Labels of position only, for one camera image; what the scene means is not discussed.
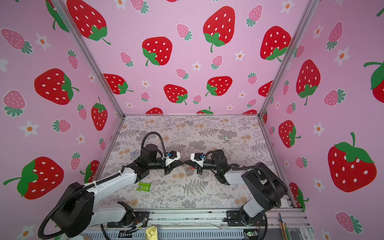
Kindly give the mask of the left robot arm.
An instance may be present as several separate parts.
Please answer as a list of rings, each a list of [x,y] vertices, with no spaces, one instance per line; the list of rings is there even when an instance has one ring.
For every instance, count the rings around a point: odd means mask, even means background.
[[[95,204],[114,192],[136,184],[149,175],[151,170],[164,170],[169,174],[182,166],[181,154],[176,151],[159,150],[154,144],[141,143],[140,156],[128,165],[123,165],[114,175],[87,183],[75,182],[67,187],[57,205],[41,223],[38,237],[41,240],[66,235],[69,238],[80,235],[88,227],[121,222],[133,214],[133,209],[119,202],[106,208]]]

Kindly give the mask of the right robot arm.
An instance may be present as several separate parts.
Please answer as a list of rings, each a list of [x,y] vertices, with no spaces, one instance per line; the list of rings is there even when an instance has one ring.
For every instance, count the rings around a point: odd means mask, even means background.
[[[288,193],[286,184],[264,163],[243,167],[228,164],[223,150],[191,154],[190,159],[184,163],[195,168],[199,175],[202,175],[204,170],[211,171],[223,185],[247,186],[252,197],[240,207],[236,217],[227,219],[228,222],[235,221],[244,226],[252,226],[265,219],[266,212],[280,208],[281,199]]]

